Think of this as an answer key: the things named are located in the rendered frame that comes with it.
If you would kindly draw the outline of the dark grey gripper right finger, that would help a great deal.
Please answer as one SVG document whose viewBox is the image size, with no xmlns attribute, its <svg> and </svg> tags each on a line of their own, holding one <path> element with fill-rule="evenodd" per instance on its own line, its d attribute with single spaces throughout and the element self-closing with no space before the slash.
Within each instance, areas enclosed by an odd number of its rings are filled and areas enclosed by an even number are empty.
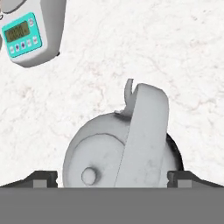
<svg viewBox="0 0 224 224">
<path fill-rule="evenodd" d="M 168 171 L 167 179 L 168 188 L 224 188 L 224 185 L 201 179 L 191 171 Z"/>
</svg>

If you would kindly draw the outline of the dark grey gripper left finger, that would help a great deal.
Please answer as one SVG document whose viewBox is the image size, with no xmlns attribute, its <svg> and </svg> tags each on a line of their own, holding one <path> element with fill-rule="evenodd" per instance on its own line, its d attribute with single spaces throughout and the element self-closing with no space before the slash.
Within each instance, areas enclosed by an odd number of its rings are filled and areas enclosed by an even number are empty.
<svg viewBox="0 0 224 224">
<path fill-rule="evenodd" d="M 3 188 L 57 188 L 57 178 L 56 171 L 34 171 L 28 177 L 6 184 Z"/>
</svg>

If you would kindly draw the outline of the grey kettle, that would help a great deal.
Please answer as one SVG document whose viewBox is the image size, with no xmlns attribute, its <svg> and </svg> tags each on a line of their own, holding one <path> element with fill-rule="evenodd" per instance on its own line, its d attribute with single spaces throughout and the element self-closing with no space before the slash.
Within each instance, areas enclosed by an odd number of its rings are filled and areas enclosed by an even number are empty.
<svg viewBox="0 0 224 224">
<path fill-rule="evenodd" d="M 184 169 L 167 134 L 165 92 L 132 84 L 127 80 L 123 110 L 97 116 L 73 137 L 63 164 L 65 187 L 165 187 L 167 172 Z"/>
</svg>

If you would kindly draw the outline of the white kitchen scale teal panel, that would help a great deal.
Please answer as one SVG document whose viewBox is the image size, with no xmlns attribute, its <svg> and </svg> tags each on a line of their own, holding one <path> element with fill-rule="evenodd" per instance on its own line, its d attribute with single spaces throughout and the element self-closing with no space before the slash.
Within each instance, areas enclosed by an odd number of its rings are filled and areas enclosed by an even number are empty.
<svg viewBox="0 0 224 224">
<path fill-rule="evenodd" d="M 10 60 L 35 67 L 59 55 L 67 0 L 1 0 L 0 32 Z"/>
</svg>

